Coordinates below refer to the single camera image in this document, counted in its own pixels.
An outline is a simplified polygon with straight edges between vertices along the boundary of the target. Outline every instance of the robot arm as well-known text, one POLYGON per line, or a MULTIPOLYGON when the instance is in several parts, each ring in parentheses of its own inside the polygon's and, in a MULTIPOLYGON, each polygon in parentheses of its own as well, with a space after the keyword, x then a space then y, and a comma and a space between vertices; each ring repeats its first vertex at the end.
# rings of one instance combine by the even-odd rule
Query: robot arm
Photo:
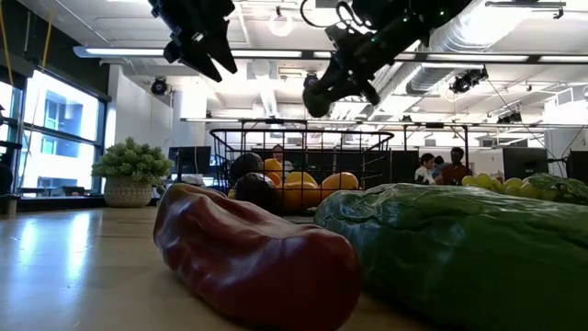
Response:
MULTIPOLYGON (((361 24, 374 32, 360 33, 348 21, 347 28, 332 25, 325 29, 335 51, 325 74, 307 85, 302 98, 313 117, 326 115, 330 106, 347 96, 364 96, 376 105, 379 95, 369 81, 374 73, 415 41, 428 44, 433 29, 446 24, 471 0, 356 0, 352 9, 361 24)), ((237 67, 227 41, 233 10, 231 0, 149 0, 153 15, 161 17, 172 30, 172 41, 165 47, 165 59, 178 61, 220 81, 221 75, 210 58, 229 72, 237 67)), ((339 3, 349 9, 347 3, 339 3)))

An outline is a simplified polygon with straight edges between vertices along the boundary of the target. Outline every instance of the person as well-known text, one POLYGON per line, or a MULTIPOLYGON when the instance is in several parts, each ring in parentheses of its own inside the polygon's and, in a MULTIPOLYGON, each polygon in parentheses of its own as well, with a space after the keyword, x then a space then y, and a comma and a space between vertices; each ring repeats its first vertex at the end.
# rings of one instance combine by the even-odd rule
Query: person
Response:
POLYGON ((274 158, 284 167, 284 176, 287 176, 290 171, 294 170, 294 165, 292 165, 290 161, 284 160, 284 147, 282 147, 282 145, 277 144, 274 146, 274 148, 272 148, 272 154, 274 155, 274 158))
POLYGON ((443 168, 448 166, 449 163, 445 162, 443 156, 441 155, 435 158, 434 163, 435 167, 433 168, 433 178, 437 178, 441 175, 441 171, 443 171, 443 168))
POLYGON ((469 174, 469 170, 461 163, 464 153, 459 147, 451 149, 451 164, 441 171, 443 185, 461 185, 461 179, 469 174))
POLYGON ((421 156, 421 167, 414 172, 414 181, 417 184, 435 185, 435 178, 433 177, 433 167, 435 157, 430 153, 425 153, 421 156))

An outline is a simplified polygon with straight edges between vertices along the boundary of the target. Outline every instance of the potted plant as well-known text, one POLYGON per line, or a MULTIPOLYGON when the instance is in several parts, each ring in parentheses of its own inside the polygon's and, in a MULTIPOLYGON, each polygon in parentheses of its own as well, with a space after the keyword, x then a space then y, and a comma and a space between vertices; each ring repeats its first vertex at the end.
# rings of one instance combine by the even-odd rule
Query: potted plant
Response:
POLYGON ((107 149, 92 165, 92 176, 104 177, 104 199, 111 207, 144 207, 153 196, 153 185, 169 175, 174 163, 159 147, 138 144, 131 137, 107 149))

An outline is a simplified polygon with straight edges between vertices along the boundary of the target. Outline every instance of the ceiling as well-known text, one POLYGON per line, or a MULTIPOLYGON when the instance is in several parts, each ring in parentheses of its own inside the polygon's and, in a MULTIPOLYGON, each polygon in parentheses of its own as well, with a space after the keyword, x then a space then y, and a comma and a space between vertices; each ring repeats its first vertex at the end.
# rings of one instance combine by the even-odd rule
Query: ceiling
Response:
MULTIPOLYGON (((161 19, 151 15, 147 0, 142 2, 109 2, 107 0, 19 0, 36 14, 49 18, 55 10, 54 25, 80 43, 93 47, 163 47, 169 41, 169 30, 161 19)), ((499 52, 586 52, 588 53, 588 1, 567 0, 565 14, 553 19, 553 11, 534 11, 489 51, 499 52)), ((333 46, 319 29, 307 26, 300 18, 298 0, 241 1, 229 17, 228 39, 233 48, 329 50, 333 46), (285 16, 293 18, 294 29, 287 37, 278 37, 268 28, 275 7, 281 6, 285 16)), ((317 9, 314 1, 307 6, 311 20, 319 24, 337 21, 334 10, 317 9)), ((490 22, 487 29, 500 22, 490 22)), ((247 61, 237 61, 239 73, 231 75, 220 68, 223 81, 214 83, 202 78, 209 93, 209 108, 213 111, 228 108, 251 108, 260 102, 261 86, 247 79, 247 61)), ((302 82, 306 72, 324 70, 326 61, 277 61, 284 74, 272 85, 278 104, 301 104, 302 82)), ((184 88, 196 72, 186 69, 177 73, 177 64, 158 59, 133 59, 125 67, 125 74, 148 86, 156 75, 168 75, 176 89, 184 88)), ((567 83, 588 82, 584 66, 545 65, 489 65, 488 72, 494 87, 483 83, 466 95, 448 92, 449 81, 436 85, 430 96, 424 97, 409 109, 418 109, 413 119, 426 120, 482 120, 493 110, 507 103, 522 100, 523 113, 529 118, 543 111, 543 101, 553 97, 567 83), (504 101, 497 96, 496 88, 504 101)), ((304 113, 302 106, 288 107, 292 113, 304 113)), ((289 117, 291 114, 280 114, 289 117)))

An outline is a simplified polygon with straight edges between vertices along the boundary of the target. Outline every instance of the wooden table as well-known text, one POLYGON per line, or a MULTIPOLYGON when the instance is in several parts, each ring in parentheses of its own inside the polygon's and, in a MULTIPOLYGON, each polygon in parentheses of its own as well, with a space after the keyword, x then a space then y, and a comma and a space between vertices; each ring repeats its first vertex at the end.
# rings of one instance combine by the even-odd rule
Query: wooden table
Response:
MULTIPOLYGON (((66 211, 0 221, 0 330, 244 330, 190 295, 164 265, 152 239, 155 213, 66 211)), ((341 328, 431 329, 366 295, 341 328)))

